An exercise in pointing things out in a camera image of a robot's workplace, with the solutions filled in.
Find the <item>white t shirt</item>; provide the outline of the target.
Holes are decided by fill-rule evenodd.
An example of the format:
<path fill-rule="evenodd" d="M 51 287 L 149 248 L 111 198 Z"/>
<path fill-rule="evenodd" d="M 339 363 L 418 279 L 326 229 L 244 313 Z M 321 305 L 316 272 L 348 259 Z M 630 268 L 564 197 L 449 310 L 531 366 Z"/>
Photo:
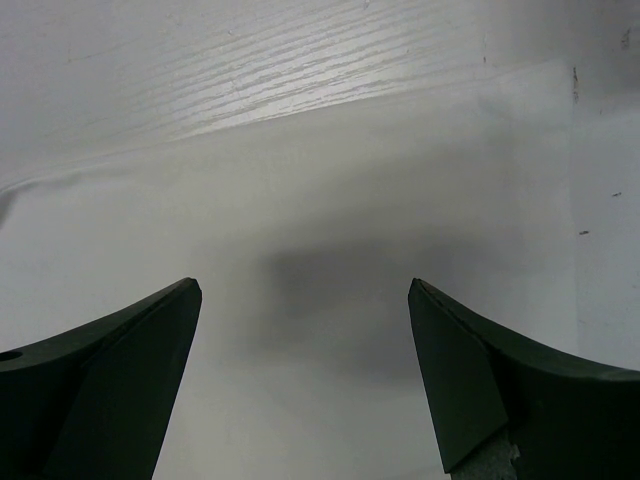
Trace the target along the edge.
<path fill-rule="evenodd" d="M 203 306 L 159 479 L 439 479 L 421 278 L 577 348 L 561 61 L 34 173 L 1 194 L 1 346 L 184 277 Z"/>

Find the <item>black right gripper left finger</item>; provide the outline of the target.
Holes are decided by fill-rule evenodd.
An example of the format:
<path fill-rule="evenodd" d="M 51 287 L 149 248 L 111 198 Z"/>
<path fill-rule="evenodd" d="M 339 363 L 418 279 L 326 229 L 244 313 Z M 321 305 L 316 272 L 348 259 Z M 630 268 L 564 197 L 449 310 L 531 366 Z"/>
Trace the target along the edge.
<path fill-rule="evenodd" d="M 2 478 L 152 478 L 200 309 L 200 286 L 185 278 L 3 352 Z"/>

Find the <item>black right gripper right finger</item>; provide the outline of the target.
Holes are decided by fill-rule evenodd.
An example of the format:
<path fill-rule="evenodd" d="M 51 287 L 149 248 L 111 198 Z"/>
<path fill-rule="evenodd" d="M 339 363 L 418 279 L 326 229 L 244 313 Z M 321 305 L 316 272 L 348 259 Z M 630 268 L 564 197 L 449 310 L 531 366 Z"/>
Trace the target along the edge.
<path fill-rule="evenodd" d="M 453 479 L 635 479 L 639 374 L 488 320 L 427 282 L 408 304 L 444 471 Z"/>

